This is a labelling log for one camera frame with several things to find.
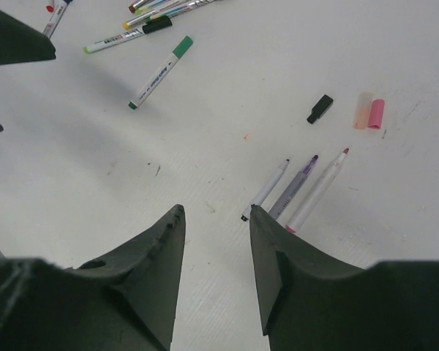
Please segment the translucent orange pen cap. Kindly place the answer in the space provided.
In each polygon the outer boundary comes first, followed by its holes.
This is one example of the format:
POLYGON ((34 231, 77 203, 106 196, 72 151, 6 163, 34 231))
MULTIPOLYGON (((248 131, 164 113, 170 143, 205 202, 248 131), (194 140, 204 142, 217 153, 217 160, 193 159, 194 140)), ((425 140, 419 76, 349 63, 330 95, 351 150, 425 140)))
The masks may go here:
POLYGON ((354 129, 366 129, 369 121, 373 94, 362 92, 359 94, 353 121, 354 129))

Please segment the black capped thin pen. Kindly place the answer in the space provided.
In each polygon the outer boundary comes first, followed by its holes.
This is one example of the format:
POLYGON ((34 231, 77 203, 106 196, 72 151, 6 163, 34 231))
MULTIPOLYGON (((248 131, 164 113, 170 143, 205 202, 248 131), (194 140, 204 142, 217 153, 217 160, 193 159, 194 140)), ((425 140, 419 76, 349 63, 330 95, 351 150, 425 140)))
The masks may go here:
POLYGON ((270 195, 271 191, 277 185, 279 180, 283 177, 285 171, 290 163, 289 159, 285 159, 278 168, 274 171, 271 177, 266 181, 266 183, 260 188, 258 193, 249 202, 248 206, 244 209, 241 214, 241 220, 247 222, 250 218, 250 213, 253 205, 262 205, 263 201, 270 195))

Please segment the pink marker cap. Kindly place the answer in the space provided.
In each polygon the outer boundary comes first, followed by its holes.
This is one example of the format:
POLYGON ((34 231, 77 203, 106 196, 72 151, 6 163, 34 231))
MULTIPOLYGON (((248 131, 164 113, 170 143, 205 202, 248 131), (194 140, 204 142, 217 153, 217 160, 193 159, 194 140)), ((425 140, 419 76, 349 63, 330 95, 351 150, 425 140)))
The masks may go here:
POLYGON ((372 101, 369 111, 369 120, 367 127, 369 129, 380 129, 383 120, 383 112, 385 107, 384 99, 375 99, 372 101))

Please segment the black pen cap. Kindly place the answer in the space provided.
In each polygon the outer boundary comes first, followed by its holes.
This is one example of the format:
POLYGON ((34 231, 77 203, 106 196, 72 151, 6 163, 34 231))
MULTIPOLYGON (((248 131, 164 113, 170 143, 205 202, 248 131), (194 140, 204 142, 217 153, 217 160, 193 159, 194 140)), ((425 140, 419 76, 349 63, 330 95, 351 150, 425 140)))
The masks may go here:
POLYGON ((309 124, 314 124, 332 106, 333 102, 334 100, 330 96, 324 94, 311 109, 311 113, 307 118, 307 122, 309 124))

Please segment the grey purple pen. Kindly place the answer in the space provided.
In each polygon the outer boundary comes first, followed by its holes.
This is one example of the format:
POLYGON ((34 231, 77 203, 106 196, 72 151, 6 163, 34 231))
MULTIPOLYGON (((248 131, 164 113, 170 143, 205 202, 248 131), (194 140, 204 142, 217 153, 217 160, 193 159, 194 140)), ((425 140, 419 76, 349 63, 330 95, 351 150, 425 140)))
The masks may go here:
POLYGON ((300 190, 304 182, 307 180, 309 174, 312 172, 317 160, 318 155, 314 155, 307 165, 295 175, 284 192, 279 196, 275 204, 273 204, 269 210, 269 215, 273 219, 278 219, 291 200, 295 197, 296 193, 300 190))

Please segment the pink capped marker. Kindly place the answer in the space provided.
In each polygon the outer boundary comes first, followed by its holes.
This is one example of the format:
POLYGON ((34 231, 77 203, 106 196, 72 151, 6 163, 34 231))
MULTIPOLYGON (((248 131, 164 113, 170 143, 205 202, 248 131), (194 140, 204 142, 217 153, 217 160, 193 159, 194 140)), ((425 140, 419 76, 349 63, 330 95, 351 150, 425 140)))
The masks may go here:
POLYGON ((285 224, 285 229, 296 234, 301 226, 305 223, 309 215, 312 213, 316 205, 323 198, 328 188, 334 182, 334 179, 339 175, 345 158, 348 155, 349 148, 343 150, 343 152, 321 173, 319 179, 314 183, 311 190, 307 193, 306 197, 301 201, 292 217, 285 224))

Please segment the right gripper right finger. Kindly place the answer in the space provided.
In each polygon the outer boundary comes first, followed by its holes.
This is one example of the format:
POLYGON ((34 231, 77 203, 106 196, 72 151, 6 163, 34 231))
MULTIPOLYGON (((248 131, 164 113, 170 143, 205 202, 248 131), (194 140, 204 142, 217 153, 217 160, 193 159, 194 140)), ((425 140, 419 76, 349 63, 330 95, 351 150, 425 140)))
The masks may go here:
POLYGON ((258 206, 249 231, 272 350, 439 350, 439 261, 358 268, 289 233, 258 206))

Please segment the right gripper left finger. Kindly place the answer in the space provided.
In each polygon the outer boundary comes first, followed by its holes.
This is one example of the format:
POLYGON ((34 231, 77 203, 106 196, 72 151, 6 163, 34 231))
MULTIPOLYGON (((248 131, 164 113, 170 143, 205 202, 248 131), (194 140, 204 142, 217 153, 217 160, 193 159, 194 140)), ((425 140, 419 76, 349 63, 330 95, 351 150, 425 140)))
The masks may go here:
POLYGON ((79 268, 0 258, 0 350, 169 350, 185 237, 175 205, 79 268))

